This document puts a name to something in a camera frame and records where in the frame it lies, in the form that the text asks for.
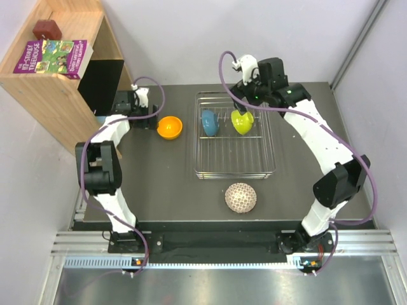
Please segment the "lime green bowl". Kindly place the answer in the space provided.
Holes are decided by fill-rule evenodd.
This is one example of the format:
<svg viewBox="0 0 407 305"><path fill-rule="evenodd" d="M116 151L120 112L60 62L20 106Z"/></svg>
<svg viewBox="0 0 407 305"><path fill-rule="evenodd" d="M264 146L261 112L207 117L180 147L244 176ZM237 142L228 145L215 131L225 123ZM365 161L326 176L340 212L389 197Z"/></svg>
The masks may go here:
<svg viewBox="0 0 407 305"><path fill-rule="evenodd" d="M247 111L244 114L239 113L238 110L231 112L231 122L234 129L241 135L247 134L254 123L254 116L251 112Z"/></svg>

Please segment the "orange yellow bowl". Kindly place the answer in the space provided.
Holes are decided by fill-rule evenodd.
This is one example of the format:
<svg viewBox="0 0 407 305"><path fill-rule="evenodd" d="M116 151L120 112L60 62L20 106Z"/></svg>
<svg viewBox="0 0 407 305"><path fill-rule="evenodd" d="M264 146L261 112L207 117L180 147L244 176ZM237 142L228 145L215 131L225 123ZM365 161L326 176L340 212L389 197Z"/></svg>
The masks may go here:
<svg viewBox="0 0 407 305"><path fill-rule="evenodd" d="M183 122L175 116L165 116L158 122L157 132L166 140L174 140L180 136L183 130Z"/></svg>

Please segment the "blue bowl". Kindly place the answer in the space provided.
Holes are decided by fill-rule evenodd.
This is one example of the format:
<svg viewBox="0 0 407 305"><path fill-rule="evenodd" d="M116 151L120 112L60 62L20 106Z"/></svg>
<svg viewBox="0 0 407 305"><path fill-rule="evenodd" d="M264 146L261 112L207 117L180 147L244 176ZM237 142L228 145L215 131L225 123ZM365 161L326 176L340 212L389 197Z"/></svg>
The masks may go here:
<svg viewBox="0 0 407 305"><path fill-rule="evenodd" d="M203 110L201 114L201 122L206 136L213 137L218 133L219 122L215 112L208 109Z"/></svg>

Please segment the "patterned beige upturned bowl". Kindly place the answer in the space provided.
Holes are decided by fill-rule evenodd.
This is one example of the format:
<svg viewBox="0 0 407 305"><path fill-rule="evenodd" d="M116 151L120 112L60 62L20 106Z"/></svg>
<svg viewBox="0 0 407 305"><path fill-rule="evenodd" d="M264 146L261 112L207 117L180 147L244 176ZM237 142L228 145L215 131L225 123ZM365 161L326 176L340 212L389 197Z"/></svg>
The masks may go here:
<svg viewBox="0 0 407 305"><path fill-rule="evenodd" d="M250 212L257 203L257 194L246 183L234 183L225 191L225 202L230 210L238 214Z"/></svg>

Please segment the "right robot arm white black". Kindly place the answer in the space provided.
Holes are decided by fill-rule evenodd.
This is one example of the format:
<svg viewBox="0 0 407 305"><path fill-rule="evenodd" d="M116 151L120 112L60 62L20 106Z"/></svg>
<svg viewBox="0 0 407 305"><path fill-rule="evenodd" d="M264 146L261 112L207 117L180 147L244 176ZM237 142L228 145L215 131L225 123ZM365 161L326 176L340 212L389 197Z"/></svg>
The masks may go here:
<svg viewBox="0 0 407 305"><path fill-rule="evenodd" d="M315 156L323 174L313 186L314 202L292 234L281 235L279 248L285 254L312 251L328 230L329 223L360 190L366 179L369 159L362 166L353 153L332 137L311 94L300 83L290 84L280 58L257 61L243 55L232 62L242 79L230 90L252 106L262 103L280 109L280 115L301 136Z"/></svg>

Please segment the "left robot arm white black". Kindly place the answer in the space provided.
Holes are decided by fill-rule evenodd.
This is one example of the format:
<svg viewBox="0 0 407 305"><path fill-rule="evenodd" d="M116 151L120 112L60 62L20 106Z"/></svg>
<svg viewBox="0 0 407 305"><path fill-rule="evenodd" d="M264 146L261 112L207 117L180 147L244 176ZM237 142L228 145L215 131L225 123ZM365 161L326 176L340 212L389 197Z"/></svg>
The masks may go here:
<svg viewBox="0 0 407 305"><path fill-rule="evenodd" d="M83 198L93 198L111 221L111 253L148 252L147 240L137 228L137 217L121 190L123 173L116 149L130 131L131 121L156 123L160 108L154 105L153 112L149 111L149 88L134 85L125 93L127 100L116 104L95 134L76 144L78 183Z"/></svg>

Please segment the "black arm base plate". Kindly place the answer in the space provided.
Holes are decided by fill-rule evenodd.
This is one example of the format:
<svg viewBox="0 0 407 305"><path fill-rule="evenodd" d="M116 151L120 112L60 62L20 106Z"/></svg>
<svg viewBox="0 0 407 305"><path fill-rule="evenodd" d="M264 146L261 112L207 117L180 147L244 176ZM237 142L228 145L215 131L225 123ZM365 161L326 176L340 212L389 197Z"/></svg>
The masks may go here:
<svg viewBox="0 0 407 305"><path fill-rule="evenodd" d="M139 222L136 233L113 233L110 254L149 253L151 263L238 264L284 262L300 252L319 258L333 249L325 232L308 238L297 220Z"/></svg>

